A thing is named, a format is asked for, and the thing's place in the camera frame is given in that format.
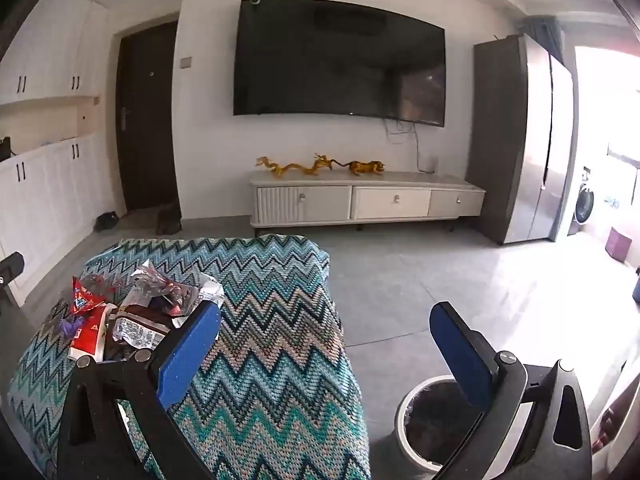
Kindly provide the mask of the purple storage stool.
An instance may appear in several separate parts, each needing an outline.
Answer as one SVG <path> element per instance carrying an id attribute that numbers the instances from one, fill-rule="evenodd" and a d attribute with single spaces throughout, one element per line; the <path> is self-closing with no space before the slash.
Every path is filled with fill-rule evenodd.
<path id="1" fill-rule="evenodd" d="M 629 249 L 631 248 L 632 239 L 616 230 L 615 228 L 610 229 L 610 234 L 608 234 L 608 240 L 605 244 L 606 253 L 618 262 L 625 262 L 628 256 Z"/>

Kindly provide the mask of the dark shoes by door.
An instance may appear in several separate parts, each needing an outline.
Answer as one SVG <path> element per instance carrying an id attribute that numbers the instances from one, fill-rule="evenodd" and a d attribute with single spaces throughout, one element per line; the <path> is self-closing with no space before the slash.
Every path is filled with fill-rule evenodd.
<path id="1" fill-rule="evenodd" d="M 104 232 L 114 229 L 118 225 L 119 216 L 115 211 L 107 211 L 104 214 L 100 214 L 93 225 L 94 232 Z"/>

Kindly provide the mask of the golden dragon figurine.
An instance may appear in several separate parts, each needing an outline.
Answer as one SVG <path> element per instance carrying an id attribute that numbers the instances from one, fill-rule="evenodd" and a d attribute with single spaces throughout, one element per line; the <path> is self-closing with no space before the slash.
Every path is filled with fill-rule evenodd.
<path id="1" fill-rule="evenodd" d="M 320 174 L 321 169 L 332 169 L 333 162 L 331 162 L 326 155 L 314 155 L 314 163 L 307 167 L 299 164 L 298 162 L 290 162 L 284 166 L 279 165 L 277 162 L 273 162 L 267 156 L 257 157 L 256 158 L 256 167 L 264 166 L 267 168 L 275 177 L 282 177 L 290 170 L 298 170 L 302 174 L 306 174 L 306 176 L 318 176 Z"/>

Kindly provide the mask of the black wall television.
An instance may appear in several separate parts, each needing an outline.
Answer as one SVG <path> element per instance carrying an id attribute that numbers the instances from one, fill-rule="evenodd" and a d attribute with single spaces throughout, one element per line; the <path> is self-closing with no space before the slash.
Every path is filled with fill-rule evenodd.
<path id="1" fill-rule="evenodd" d="M 442 127 L 443 28 L 333 0 L 240 5 L 233 113 L 328 114 Z"/>

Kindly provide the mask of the wall light switch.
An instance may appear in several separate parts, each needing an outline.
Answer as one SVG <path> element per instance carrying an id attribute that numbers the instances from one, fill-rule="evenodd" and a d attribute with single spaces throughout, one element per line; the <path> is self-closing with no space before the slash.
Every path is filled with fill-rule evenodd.
<path id="1" fill-rule="evenodd" d="M 192 66 L 192 58 L 187 56 L 186 58 L 182 58 L 180 60 L 180 68 L 184 70 L 185 68 L 190 68 Z"/>

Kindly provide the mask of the white wall cabinets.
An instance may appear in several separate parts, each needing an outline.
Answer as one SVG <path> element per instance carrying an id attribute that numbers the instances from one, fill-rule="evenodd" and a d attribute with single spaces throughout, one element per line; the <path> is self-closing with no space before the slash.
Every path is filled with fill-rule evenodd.
<path id="1" fill-rule="evenodd" d="M 2 58 L 1 253 L 24 258 L 9 286 L 18 304 L 113 205 L 99 137 L 107 50 L 104 6 L 40 0 Z"/>

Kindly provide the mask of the white round trash bin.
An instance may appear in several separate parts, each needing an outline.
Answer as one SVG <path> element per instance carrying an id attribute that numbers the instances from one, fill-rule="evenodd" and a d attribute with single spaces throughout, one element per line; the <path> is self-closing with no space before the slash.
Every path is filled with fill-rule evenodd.
<path id="1" fill-rule="evenodd" d="M 388 464 L 397 479 L 431 479 L 468 441 L 486 414 L 466 400 L 450 375 L 424 380 L 401 400 Z"/>

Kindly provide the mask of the brown foil snack wrapper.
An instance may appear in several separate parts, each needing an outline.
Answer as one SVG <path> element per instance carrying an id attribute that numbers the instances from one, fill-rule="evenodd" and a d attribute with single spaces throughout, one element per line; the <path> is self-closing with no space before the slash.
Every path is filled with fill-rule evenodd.
<path id="1" fill-rule="evenodd" d="M 128 359 L 135 351 L 153 351 L 172 330 L 170 317 L 148 307 L 130 304 L 107 317 L 105 361 Z"/>

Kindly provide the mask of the purple plastic wrapper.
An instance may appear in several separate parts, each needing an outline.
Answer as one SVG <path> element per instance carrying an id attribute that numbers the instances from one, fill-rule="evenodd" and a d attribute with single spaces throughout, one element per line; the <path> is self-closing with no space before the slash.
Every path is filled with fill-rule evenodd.
<path id="1" fill-rule="evenodd" d="M 63 337 L 66 340 L 71 340 L 75 337 L 78 330 L 85 324 L 85 318 L 81 315 L 69 316 L 68 318 L 62 318 L 60 322 L 60 329 L 62 330 Z"/>

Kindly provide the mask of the white TV cabinet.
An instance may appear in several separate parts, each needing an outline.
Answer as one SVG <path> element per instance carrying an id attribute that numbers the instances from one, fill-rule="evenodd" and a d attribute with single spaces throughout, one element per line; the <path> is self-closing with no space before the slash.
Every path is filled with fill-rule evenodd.
<path id="1" fill-rule="evenodd" d="M 250 185 L 255 229 L 456 220 L 477 217 L 485 198 L 484 190 L 459 178 L 418 172 L 275 177 L 261 171 Z"/>

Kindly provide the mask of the dark brown entrance door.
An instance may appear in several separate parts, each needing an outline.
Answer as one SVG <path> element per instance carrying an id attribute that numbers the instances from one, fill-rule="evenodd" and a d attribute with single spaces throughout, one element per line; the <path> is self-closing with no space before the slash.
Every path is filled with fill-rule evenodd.
<path id="1" fill-rule="evenodd" d="M 116 139 L 122 192 L 129 210 L 178 200 L 171 125 L 177 27 L 173 21 L 120 40 Z"/>

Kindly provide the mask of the grey double-door refrigerator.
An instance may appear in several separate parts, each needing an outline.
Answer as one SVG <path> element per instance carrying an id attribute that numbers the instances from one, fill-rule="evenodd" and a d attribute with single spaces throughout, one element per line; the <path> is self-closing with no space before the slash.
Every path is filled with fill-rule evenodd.
<path id="1" fill-rule="evenodd" d="M 485 191 L 477 227 L 499 245 L 551 240 L 570 166 L 572 75 L 527 35 L 477 44 L 473 54 L 465 177 Z"/>

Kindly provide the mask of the red snack bag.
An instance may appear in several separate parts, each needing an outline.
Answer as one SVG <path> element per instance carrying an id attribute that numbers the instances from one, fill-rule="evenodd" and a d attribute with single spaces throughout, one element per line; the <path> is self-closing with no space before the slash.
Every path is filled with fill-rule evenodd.
<path id="1" fill-rule="evenodd" d="M 81 283 L 79 278 L 73 278 L 73 301 L 70 305 L 70 315 L 81 315 L 85 324 L 70 340 L 68 357 L 77 361 L 88 356 L 97 363 L 103 361 L 107 317 L 114 309 L 106 297 L 93 292 Z"/>

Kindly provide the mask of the silver foil wrapper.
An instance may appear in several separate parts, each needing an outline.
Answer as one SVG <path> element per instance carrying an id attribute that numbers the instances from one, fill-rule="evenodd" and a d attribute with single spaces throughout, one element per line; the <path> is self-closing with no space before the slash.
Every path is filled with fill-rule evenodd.
<path id="1" fill-rule="evenodd" d="M 208 274 L 196 272 L 194 283 L 183 283 L 161 274 L 150 259 L 131 273 L 132 287 L 123 306 L 151 307 L 158 300 L 158 307 L 172 318 L 186 318 L 203 301 L 221 307 L 226 294 L 222 285 Z"/>

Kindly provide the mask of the brown shoes on doormat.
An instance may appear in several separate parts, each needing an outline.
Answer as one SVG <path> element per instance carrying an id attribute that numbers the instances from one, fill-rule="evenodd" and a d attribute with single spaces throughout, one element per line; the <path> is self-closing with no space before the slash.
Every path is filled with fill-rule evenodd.
<path id="1" fill-rule="evenodd" d="M 178 203 L 167 205 L 158 212 L 155 229 L 158 236 L 174 235 L 181 229 L 181 209 Z"/>

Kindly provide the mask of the golden tiger figurine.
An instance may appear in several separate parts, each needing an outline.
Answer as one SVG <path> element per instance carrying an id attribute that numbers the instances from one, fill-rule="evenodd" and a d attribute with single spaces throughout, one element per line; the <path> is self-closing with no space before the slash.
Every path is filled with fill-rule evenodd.
<path id="1" fill-rule="evenodd" d="M 356 177 L 364 174 L 376 174 L 382 176 L 385 171 L 385 165 L 379 160 L 370 160 L 370 162 L 360 162 L 359 160 L 351 160 L 350 162 L 338 162 L 336 159 L 331 160 L 332 164 L 337 164 L 341 168 L 346 168 Z"/>

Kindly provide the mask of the zigzag knitted table cloth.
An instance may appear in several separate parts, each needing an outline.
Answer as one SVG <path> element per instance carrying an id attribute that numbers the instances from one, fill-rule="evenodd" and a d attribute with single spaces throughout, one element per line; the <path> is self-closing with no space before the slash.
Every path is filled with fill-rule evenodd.
<path id="1" fill-rule="evenodd" d="M 125 238 L 89 259 L 125 298 L 153 263 L 173 280 L 222 285 L 220 331 L 170 414 L 217 479 L 367 479 L 360 388 L 326 280 L 330 258 L 298 235 Z"/>

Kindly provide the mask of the washing machine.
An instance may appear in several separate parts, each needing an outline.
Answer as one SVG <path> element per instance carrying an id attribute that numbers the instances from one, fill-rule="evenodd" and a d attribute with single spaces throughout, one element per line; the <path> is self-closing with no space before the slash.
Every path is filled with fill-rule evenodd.
<path id="1" fill-rule="evenodd" d="M 596 200 L 594 199 L 594 192 L 589 183 L 590 177 L 591 170 L 588 167 L 582 168 L 582 182 L 580 182 L 573 219 L 570 224 L 570 229 L 568 230 L 568 234 L 570 235 L 577 234 L 593 213 Z"/>

